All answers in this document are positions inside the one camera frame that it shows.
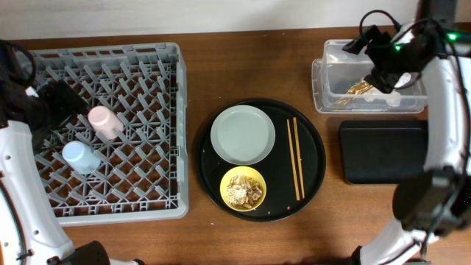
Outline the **white napkin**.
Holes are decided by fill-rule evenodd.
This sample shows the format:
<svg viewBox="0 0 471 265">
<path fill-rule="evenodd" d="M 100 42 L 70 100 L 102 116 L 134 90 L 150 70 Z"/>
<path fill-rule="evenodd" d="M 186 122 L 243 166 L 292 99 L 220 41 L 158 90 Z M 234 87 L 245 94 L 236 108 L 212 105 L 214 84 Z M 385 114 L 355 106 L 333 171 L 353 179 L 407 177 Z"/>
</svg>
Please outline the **white napkin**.
<svg viewBox="0 0 471 265">
<path fill-rule="evenodd" d="M 411 74 L 404 73 L 394 85 L 395 88 L 402 87 L 411 81 Z M 401 95 L 397 91 L 391 93 L 382 93 L 375 87 L 371 87 L 367 92 L 364 93 L 365 100 L 367 102 L 373 102 L 376 99 L 383 99 L 386 101 L 389 107 L 398 107 L 401 102 Z"/>
</svg>

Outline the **gold foil wrapper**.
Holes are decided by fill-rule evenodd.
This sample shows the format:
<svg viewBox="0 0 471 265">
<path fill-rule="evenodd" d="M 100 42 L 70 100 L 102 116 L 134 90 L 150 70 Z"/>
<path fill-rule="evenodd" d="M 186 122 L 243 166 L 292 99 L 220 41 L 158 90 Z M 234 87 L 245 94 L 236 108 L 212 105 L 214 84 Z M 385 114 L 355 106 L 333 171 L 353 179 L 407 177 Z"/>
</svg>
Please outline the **gold foil wrapper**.
<svg viewBox="0 0 471 265">
<path fill-rule="evenodd" d="M 354 100 L 357 96 L 360 96 L 362 94 L 365 94 L 369 90 L 374 88 L 373 85 L 369 84 L 366 81 L 361 81 L 356 83 L 355 85 L 351 86 L 347 92 L 345 93 L 346 95 L 350 95 L 350 97 L 343 97 L 341 99 L 338 99 L 335 104 L 340 105 L 340 106 L 345 106 L 352 100 Z"/>
</svg>

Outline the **blue cup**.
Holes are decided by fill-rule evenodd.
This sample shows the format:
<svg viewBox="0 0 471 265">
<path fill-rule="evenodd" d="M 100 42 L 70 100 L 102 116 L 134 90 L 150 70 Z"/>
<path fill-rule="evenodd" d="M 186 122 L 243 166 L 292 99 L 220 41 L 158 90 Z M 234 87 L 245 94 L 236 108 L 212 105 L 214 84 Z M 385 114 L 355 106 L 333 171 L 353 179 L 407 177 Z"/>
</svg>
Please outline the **blue cup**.
<svg viewBox="0 0 471 265">
<path fill-rule="evenodd" d="M 92 173 L 101 163 L 93 150 L 80 141 L 68 142 L 63 147 L 62 156 L 68 165 L 80 174 Z"/>
</svg>

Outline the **pink cup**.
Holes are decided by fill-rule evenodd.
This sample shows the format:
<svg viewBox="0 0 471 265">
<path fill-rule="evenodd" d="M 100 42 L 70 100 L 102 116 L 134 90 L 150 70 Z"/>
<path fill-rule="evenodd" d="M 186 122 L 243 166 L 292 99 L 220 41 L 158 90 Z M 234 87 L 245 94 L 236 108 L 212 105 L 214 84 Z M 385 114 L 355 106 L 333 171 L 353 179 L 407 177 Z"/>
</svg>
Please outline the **pink cup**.
<svg viewBox="0 0 471 265">
<path fill-rule="evenodd" d="M 124 125 L 118 116 L 105 106 L 91 108 L 88 120 L 96 132 L 103 134 L 109 140 L 118 137 L 117 132 L 123 131 Z"/>
</svg>

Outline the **wooden chopstick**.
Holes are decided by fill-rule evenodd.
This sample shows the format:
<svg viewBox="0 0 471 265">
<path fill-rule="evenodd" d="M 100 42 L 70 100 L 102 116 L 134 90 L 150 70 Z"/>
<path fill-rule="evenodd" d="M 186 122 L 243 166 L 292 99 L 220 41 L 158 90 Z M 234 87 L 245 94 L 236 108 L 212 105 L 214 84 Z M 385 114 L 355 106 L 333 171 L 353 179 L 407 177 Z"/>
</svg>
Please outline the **wooden chopstick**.
<svg viewBox="0 0 471 265">
<path fill-rule="evenodd" d="M 298 126 L 297 126 L 297 118 L 293 118 L 294 124 L 294 134 L 295 134 L 295 146 L 297 151 L 297 163 L 299 169 L 299 176 L 300 176 L 300 186 L 301 186 L 301 195 L 302 198 L 305 199 L 305 188 L 304 188 L 304 180 L 303 180 L 303 173 L 302 173 L 302 158 L 300 154 L 300 142 L 299 142 L 299 133 L 298 133 Z"/>
<path fill-rule="evenodd" d="M 293 174 L 293 180 L 294 180 L 295 196 L 296 196 L 296 200 L 300 201 L 300 192 L 299 192 L 299 186 L 298 186 L 298 181 L 297 181 L 297 170 L 296 170 L 295 159 L 294 159 L 294 148 L 293 148 L 293 143 L 292 143 L 291 126 L 290 126 L 289 119 L 286 120 L 286 123 L 287 123 L 287 131 L 288 131 L 288 145 L 289 145 L 290 158 L 291 158 L 291 168 L 292 168 L 292 174 Z"/>
</svg>

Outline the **grey ceramic plate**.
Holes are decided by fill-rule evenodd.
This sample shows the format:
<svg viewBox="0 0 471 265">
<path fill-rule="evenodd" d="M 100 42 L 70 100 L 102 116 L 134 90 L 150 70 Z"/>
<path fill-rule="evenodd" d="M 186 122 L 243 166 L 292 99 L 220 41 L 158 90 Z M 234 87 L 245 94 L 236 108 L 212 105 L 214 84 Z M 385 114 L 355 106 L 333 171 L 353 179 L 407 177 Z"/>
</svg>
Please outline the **grey ceramic plate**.
<svg viewBox="0 0 471 265">
<path fill-rule="evenodd" d="M 223 110 L 210 127 L 210 142 L 220 158 L 239 166 L 262 161 L 275 145 L 273 121 L 261 109 L 235 105 Z"/>
</svg>

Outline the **yellow bowl with food scraps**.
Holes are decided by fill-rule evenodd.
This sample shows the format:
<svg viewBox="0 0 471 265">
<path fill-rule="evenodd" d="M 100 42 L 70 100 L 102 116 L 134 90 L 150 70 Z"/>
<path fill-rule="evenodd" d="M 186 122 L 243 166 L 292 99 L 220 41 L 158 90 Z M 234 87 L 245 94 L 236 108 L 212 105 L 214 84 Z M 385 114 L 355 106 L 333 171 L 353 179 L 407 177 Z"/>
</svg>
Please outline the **yellow bowl with food scraps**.
<svg viewBox="0 0 471 265">
<path fill-rule="evenodd" d="M 262 175 L 248 166 L 237 166 L 224 174 L 219 187 L 226 206 L 238 212 L 254 211 L 266 197 Z"/>
</svg>

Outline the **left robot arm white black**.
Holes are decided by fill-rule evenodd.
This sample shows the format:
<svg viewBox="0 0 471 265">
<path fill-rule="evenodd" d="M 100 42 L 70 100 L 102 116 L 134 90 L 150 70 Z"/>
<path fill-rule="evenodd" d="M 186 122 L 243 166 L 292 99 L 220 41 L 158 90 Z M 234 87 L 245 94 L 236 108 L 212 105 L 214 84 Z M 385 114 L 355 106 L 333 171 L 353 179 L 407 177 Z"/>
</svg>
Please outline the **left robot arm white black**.
<svg viewBox="0 0 471 265">
<path fill-rule="evenodd" d="M 1 263 L 116 264 L 98 241 L 74 247 L 46 196 L 35 150 L 90 108 L 64 81 L 36 91 L 36 72 L 29 51 L 1 42 Z"/>
</svg>

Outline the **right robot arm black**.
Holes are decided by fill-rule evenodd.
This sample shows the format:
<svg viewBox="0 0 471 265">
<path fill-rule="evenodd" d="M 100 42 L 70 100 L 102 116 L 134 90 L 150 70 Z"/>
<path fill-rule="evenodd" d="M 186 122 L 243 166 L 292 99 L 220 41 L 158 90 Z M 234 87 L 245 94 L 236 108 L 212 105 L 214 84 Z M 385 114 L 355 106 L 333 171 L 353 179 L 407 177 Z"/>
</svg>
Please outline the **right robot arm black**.
<svg viewBox="0 0 471 265">
<path fill-rule="evenodd" d="M 470 34 L 453 28 L 455 1 L 422 0 L 414 21 L 395 35 L 361 27 L 350 54 L 373 62 L 365 80 L 391 93 L 405 73 L 416 74 L 428 96 L 424 172 L 399 184 L 393 219 L 351 264 L 405 264 L 429 244 L 470 225 Z"/>
</svg>

